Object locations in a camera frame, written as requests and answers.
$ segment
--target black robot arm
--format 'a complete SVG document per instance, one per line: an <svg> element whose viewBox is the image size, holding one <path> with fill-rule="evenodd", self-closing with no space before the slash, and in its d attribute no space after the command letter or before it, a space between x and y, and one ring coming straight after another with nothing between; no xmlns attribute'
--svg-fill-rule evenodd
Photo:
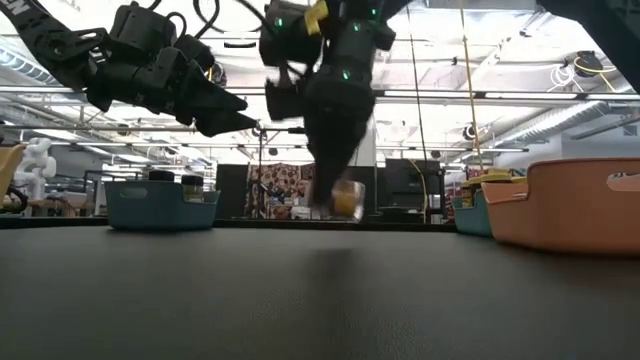
<svg viewBox="0 0 640 360"><path fill-rule="evenodd" d="M238 113L246 101L205 77L215 63L209 48L190 35L176 39L169 17L136 2L118 9L109 33L71 31L37 0L2 0L0 9L54 78L104 112L118 100L195 122L209 137L257 124Z"/></svg>
<svg viewBox="0 0 640 360"><path fill-rule="evenodd" d="M267 6L260 34L263 63L280 68L285 61L307 65L296 82L288 77L282 81L282 72L278 83L267 81L265 94L272 120L304 118L315 159L313 204L330 200L333 185L366 134L375 105L375 52L391 48L395 33L387 20L409 2L321 0L302 6L272 0ZM319 69L312 71L320 57Z"/></svg>
<svg viewBox="0 0 640 360"><path fill-rule="evenodd" d="M64 86L82 91L97 71L90 50L104 43L104 29L71 31L38 0L3 0L0 10L11 21L35 59Z"/></svg>

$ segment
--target yellow rope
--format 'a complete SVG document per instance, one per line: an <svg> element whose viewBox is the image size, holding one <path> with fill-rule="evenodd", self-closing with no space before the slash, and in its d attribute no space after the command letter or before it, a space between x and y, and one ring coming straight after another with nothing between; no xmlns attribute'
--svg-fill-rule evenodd
<svg viewBox="0 0 640 360"><path fill-rule="evenodd" d="M422 205L422 222L426 224L427 223L427 207L429 206L429 193L427 191L427 182L424 181L424 174L422 173L422 171L420 171L420 168L418 167L416 162L411 159L407 159L407 160L409 160L411 165L413 165L413 167L416 168L416 170L418 171L418 174L420 174L420 179L422 179L422 191L424 193L424 204Z"/></svg>
<svg viewBox="0 0 640 360"><path fill-rule="evenodd" d="M600 77L602 78L602 80L604 80L604 83L607 84L607 87L609 88L609 90L611 90L611 92L618 92L616 88L614 88L613 85L611 85L609 80L607 80L607 77L604 76L603 73L600 73Z"/></svg>
<svg viewBox="0 0 640 360"><path fill-rule="evenodd" d="M473 126L474 139L473 147L478 152L480 161L480 171L484 173L484 165L482 164L482 151L480 150L480 134L478 133L478 124L476 122L476 107L473 98L473 85L471 84L471 64L469 61L469 46L467 45L467 33L464 22L464 0L460 0L460 19L462 20L462 44L464 45L464 57L467 67L467 82L469 83L469 101L471 102L471 125Z"/></svg>
<svg viewBox="0 0 640 360"><path fill-rule="evenodd" d="M584 66L578 64L578 60L580 60L579 57L575 58L573 60L573 65L575 67L577 67L578 69L582 70L582 71L586 71L586 72L590 72L590 73L594 73L594 74L606 74L606 73L614 72L614 71L618 70L615 66L610 66L610 67L608 67L606 69L602 69L602 70L589 69L587 67L584 67Z"/></svg>

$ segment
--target person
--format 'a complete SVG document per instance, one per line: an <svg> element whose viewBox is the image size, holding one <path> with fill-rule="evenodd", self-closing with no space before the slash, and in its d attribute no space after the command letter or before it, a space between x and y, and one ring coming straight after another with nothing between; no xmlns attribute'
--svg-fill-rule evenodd
<svg viewBox="0 0 640 360"><path fill-rule="evenodd" d="M307 189L309 188L309 180L300 179L296 183L296 192L293 194L296 205L306 206L308 201L306 198Z"/></svg>

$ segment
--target pole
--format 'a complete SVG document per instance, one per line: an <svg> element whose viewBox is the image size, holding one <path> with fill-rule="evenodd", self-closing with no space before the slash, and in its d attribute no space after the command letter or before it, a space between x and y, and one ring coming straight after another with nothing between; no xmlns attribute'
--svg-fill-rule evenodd
<svg viewBox="0 0 640 360"><path fill-rule="evenodd" d="M266 132L260 129L260 144L258 146L258 217L260 217L260 210L264 204L264 189L262 189L262 135Z"/></svg>

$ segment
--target white wall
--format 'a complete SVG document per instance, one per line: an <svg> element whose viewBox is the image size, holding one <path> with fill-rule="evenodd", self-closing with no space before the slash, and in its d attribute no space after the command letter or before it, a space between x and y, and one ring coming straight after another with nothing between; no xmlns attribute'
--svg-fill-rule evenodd
<svg viewBox="0 0 640 360"><path fill-rule="evenodd" d="M557 160L563 158L562 136L554 135L546 144L528 145L526 153L502 153L494 159L494 167L528 168L534 162Z"/></svg>
<svg viewBox="0 0 640 360"><path fill-rule="evenodd" d="M606 123L618 120L610 116L603 121L586 124L584 130L591 130ZM562 139L562 152L565 158L601 158L601 157L640 157L640 137L624 136L622 128L588 137L582 140L572 140L567 134Z"/></svg>
<svg viewBox="0 0 640 360"><path fill-rule="evenodd" d="M58 175L83 177L85 170L102 170L101 158L89 152L53 146L49 149L49 156L56 159Z"/></svg>

